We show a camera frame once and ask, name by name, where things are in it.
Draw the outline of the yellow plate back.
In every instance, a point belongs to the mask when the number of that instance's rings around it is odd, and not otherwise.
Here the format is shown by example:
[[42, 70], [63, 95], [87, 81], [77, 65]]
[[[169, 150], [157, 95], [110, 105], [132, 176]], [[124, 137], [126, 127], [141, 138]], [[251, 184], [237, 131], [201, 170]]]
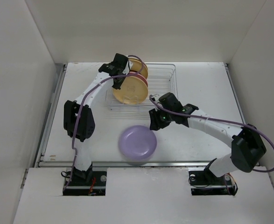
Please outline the yellow plate back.
[[129, 61], [132, 63], [130, 70], [134, 72], [140, 72], [140, 74], [147, 79], [148, 78], [148, 67], [145, 64], [142, 64], [140, 60], [129, 58]]

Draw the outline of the yellow plate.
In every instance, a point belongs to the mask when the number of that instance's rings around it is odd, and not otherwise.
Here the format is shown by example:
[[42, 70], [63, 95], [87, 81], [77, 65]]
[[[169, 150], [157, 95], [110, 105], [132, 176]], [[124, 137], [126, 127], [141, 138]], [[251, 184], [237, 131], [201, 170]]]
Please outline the yellow plate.
[[141, 104], [148, 97], [148, 86], [137, 77], [126, 77], [119, 90], [113, 89], [114, 97], [123, 104]]
[[140, 74], [147, 79], [148, 78], [148, 67], [145, 64], [142, 64], [140, 60], [129, 58], [129, 61], [132, 63], [130, 70], [134, 72], [140, 72]]

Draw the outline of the pink plate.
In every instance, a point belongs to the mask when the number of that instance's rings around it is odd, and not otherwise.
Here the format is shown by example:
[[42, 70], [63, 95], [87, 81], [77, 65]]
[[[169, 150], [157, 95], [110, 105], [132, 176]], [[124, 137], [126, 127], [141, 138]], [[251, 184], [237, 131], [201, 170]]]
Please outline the pink plate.
[[133, 75], [134, 77], [139, 78], [140, 80], [142, 80], [145, 83], [146, 86], [148, 86], [147, 80], [141, 74], [136, 74], [135, 72], [129, 72], [129, 75]]

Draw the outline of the yellow plate front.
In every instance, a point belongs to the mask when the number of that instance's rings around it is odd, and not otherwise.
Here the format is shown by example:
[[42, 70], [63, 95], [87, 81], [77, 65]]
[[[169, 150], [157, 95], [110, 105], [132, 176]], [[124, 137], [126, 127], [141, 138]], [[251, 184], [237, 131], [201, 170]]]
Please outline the yellow plate front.
[[114, 97], [123, 104], [141, 104], [148, 97], [148, 86], [137, 77], [126, 77], [119, 90], [113, 89]]

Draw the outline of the purple plate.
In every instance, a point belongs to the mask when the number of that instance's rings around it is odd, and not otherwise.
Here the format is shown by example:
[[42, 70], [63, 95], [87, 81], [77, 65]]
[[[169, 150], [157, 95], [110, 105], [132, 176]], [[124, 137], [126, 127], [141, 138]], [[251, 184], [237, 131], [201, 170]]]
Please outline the purple plate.
[[120, 152], [129, 160], [146, 160], [156, 150], [157, 137], [146, 126], [130, 126], [119, 136], [118, 147]]

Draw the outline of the white wire dish rack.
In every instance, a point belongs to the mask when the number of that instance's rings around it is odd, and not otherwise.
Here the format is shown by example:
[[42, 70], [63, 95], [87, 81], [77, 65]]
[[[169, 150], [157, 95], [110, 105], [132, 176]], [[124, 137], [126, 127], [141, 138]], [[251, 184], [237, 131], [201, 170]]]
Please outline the white wire dish rack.
[[[149, 94], [161, 96], [171, 92], [178, 97], [176, 66], [173, 63], [146, 63], [146, 65], [148, 67]], [[137, 105], [122, 104], [113, 96], [111, 90], [106, 92], [105, 104], [113, 112], [146, 114], [154, 106], [148, 98], [143, 103]]]

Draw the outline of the cream plate rearmost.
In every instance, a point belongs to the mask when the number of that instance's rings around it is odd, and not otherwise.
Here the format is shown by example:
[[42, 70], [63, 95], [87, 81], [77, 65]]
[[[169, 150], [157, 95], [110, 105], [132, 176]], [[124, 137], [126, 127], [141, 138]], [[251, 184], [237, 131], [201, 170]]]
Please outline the cream plate rearmost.
[[136, 63], [135, 63], [135, 67], [136, 67], [136, 70], [139, 71], [139, 73], [143, 77], [145, 77], [145, 79], [148, 78], [148, 67], [146, 66], [146, 64], [144, 62], [137, 59]]

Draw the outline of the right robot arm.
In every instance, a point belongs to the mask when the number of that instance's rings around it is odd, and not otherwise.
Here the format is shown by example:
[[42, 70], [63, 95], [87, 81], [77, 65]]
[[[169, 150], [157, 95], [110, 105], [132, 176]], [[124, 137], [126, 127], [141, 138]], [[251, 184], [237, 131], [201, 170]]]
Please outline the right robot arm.
[[205, 167], [204, 180], [207, 183], [214, 184], [236, 170], [250, 173], [267, 151], [252, 125], [215, 119], [195, 105], [182, 105], [171, 92], [159, 99], [150, 95], [149, 99], [155, 105], [149, 111], [150, 130], [158, 131], [174, 122], [212, 136], [231, 149], [229, 154], [213, 159]]

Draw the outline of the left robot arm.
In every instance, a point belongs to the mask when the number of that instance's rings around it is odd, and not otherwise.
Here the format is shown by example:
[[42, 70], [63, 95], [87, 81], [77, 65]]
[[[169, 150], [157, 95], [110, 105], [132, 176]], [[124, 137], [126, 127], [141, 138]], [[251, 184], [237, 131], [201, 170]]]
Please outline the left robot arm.
[[67, 135], [72, 138], [71, 147], [75, 151], [74, 160], [71, 168], [71, 176], [81, 185], [91, 182], [92, 174], [88, 169], [90, 161], [85, 161], [85, 155], [81, 147], [75, 146], [75, 140], [84, 142], [90, 138], [95, 130], [95, 121], [91, 106], [102, 93], [108, 89], [119, 90], [130, 71], [131, 63], [127, 56], [115, 54], [110, 63], [104, 63], [86, 90], [75, 100], [66, 101], [63, 108], [63, 128]]

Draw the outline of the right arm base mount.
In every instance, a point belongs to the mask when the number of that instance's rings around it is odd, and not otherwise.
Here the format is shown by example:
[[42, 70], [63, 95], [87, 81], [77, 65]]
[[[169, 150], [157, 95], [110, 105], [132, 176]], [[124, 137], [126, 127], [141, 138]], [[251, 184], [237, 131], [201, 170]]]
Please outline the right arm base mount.
[[235, 196], [239, 189], [230, 173], [216, 177], [203, 170], [191, 170], [188, 181], [192, 196]]

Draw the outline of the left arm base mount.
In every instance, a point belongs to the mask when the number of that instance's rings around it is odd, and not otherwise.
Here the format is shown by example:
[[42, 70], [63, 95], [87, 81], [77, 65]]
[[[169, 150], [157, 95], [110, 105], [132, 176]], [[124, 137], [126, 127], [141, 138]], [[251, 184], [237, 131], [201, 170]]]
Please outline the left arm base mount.
[[62, 177], [65, 177], [63, 196], [105, 196], [107, 171], [93, 171], [88, 180], [73, 176], [66, 188], [70, 171], [63, 171]]

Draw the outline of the aluminium front rail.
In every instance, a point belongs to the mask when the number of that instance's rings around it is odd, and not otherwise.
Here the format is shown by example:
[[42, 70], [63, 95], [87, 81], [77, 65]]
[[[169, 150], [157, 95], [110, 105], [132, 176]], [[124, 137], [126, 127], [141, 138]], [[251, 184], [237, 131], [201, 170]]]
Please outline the aluminium front rail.
[[[208, 164], [208, 161], [175, 161], [175, 162], [125, 162], [125, 161], [94, 161], [94, 167], [205, 167]], [[70, 161], [40, 161], [37, 163], [37, 167], [70, 167], [72, 162]]]

